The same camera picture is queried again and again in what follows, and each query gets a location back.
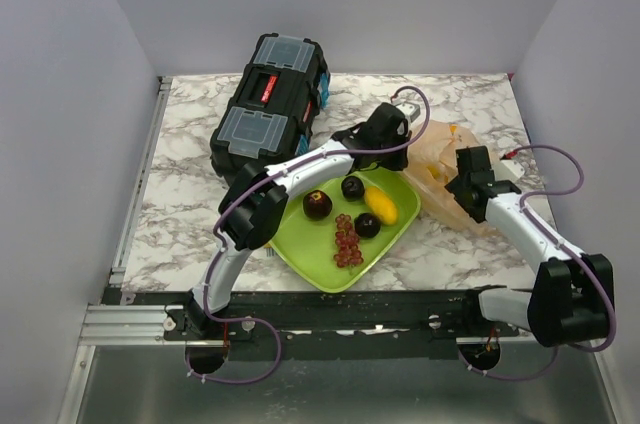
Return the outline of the translucent orange plastic bag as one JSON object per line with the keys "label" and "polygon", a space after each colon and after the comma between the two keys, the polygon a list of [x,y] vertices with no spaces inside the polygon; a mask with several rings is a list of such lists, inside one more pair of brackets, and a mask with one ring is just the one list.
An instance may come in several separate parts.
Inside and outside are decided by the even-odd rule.
{"label": "translucent orange plastic bag", "polygon": [[408,147],[408,166],[403,174],[418,193],[424,213],[455,231],[486,237],[498,232],[487,223],[477,223],[446,189],[458,175],[456,151],[480,145],[468,128],[432,120]]}

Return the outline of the fake yellow mango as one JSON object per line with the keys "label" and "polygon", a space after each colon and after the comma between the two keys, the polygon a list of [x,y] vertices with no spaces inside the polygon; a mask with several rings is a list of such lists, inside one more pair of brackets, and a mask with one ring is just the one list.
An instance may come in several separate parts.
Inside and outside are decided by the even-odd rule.
{"label": "fake yellow mango", "polygon": [[398,221],[398,209],[391,198],[380,188],[365,188],[364,201],[371,212],[385,226],[395,225]]}

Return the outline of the dark purple fake plum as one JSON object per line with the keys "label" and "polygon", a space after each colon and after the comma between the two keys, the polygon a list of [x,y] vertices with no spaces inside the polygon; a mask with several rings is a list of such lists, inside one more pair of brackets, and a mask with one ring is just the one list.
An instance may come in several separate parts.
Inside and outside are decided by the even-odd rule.
{"label": "dark purple fake plum", "polygon": [[381,230],[381,221],[372,213],[362,213],[354,220],[354,230],[363,239],[376,237]]}
{"label": "dark purple fake plum", "polygon": [[343,197],[347,201],[356,201],[364,197],[365,186],[363,181],[357,176],[345,177],[340,185]]}

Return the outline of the fake red grape bunch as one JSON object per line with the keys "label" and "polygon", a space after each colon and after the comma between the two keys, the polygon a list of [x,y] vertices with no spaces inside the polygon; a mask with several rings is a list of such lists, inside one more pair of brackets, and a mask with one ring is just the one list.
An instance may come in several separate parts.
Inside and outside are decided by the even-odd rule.
{"label": "fake red grape bunch", "polygon": [[336,231],[334,244],[336,247],[333,260],[338,268],[355,268],[363,262],[360,250],[360,237],[355,231],[352,218],[347,214],[339,214],[335,218]]}

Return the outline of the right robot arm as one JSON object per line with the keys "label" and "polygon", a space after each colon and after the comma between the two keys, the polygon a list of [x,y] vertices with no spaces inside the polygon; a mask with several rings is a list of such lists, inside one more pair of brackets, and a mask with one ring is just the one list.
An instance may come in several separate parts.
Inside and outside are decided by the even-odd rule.
{"label": "right robot arm", "polygon": [[471,290],[459,314],[462,328],[480,336],[503,322],[531,332],[544,347],[607,349],[617,333],[611,262],[563,238],[528,204],[527,194],[498,179],[486,147],[461,148],[456,162],[458,174],[447,190],[473,220],[506,237],[535,274],[528,289]]}

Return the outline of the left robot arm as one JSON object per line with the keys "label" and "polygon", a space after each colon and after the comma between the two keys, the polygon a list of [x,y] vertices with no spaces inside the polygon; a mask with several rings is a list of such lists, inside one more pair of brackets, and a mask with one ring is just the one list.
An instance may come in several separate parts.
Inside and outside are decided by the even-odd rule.
{"label": "left robot arm", "polygon": [[369,118],[335,132],[317,149],[281,164],[246,165],[219,206],[216,250],[185,305],[185,325],[197,337],[214,337],[232,288],[252,251],[276,234],[286,205],[320,184],[371,166],[407,166],[415,104],[380,104]]}

